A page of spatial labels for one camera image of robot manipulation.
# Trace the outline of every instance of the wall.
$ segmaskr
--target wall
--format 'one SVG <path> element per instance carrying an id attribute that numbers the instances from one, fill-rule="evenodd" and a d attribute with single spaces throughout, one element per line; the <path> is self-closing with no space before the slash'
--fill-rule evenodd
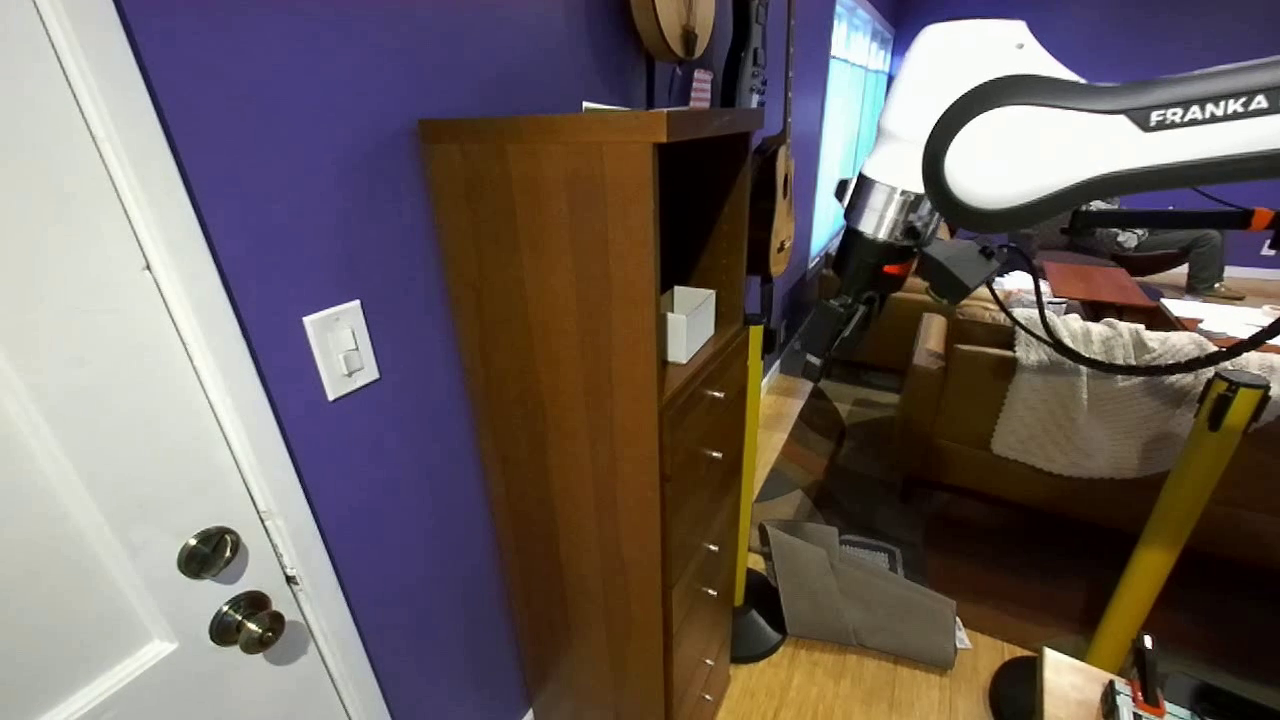
<path id="1" fill-rule="evenodd" d="M 820 5 L 806 0 L 800 39 L 824 47 Z M 586 96 L 646 105 L 627 5 L 120 0 L 120 12 L 391 717 L 516 720 L 529 693 L 411 122 L 568 112 Z M 382 383 L 324 403 L 301 316 L 353 297 Z"/>
<path id="2" fill-rule="evenodd" d="M 897 0 L 887 16 L 902 26 L 902 47 L 908 47 L 927 20 L 1024 16 L 1045 47 L 1087 78 L 1158 78 L 1280 55 L 1271 0 Z M 1277 204 L 1280 182 L 1218 182 L 1213 191 L 1239 204 Z M 1213 209 L 1194 191 L 1137 196 L 1137 204 Z M 1280 268 L 1277 254 L 1262 254 L 1262 244 L 1266 236 L 1234 232 L 1229 262 Z"/>

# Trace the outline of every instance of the table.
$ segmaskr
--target table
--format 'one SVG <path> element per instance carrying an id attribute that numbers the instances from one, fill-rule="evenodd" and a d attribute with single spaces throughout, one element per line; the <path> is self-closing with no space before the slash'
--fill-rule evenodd
<path id="1" fill-rule="evenodd" d="M 1181 327 L 1163 305 L 1114 259 L 1050 254 L 1041 268 L 1054 297 L 1071 299 L 1083 321 L 1118 316 L 1150 327 Z"/>

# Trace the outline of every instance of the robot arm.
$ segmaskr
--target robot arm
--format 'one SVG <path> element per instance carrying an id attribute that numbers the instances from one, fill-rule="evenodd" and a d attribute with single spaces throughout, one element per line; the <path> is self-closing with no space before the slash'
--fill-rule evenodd
<path id="1" fill-rule="evenodd" d="M 1029 229 L 1098 196 L 1280 174 L 1280 55 L 1083 83 L 1022 20 L 934 24 L 908 47 L 849 223 Z"/>

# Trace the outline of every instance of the doorknob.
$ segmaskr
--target doorknob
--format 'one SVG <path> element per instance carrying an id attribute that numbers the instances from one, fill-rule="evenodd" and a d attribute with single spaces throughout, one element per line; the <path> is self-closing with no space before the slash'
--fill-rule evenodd
<path id="1" fill-rule="evenodd" d="M 270 592 L 239 592 L 209 621 L 209 641 L 222 649 L 239 649 L 243 657 L 270 651 L 284 634 L 284 615 L 274 606 Z"/>

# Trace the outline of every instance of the yellow pole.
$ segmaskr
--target yellow pole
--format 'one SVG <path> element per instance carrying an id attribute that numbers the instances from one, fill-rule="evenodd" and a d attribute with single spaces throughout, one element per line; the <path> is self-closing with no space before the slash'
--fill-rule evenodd
<path id="1" fill-rule="evenodd" d="M 1127 566 L 1114 592 L 1114 603 L 1083 651 L 1087 664 L 1119 670 L 1145 621 L 1163 592 L 1163 581 L 1183 551 L 1202 513 L 1225 474 L 1239 435 L 1267 398 L 1267 383 L 1248 373 L 1218 373 L 1205 383 L 1188 446 L 1181 450 L 1171 474 L 1160 487 L 1160 501 L 1150 514 L 1145 535 L 1137 540 Z"/>
<path id="2" fill-rule="evenodd" d="M 757 506 L 757 429 L 762 429 L 762 383 L 766 383 L 766 323 L 748 323 L 748 408 L 743 408 L 743 474 L 736 501 L 736 563 L 734 563 L 734 606 L 748 601 L 748 548 Z"/>

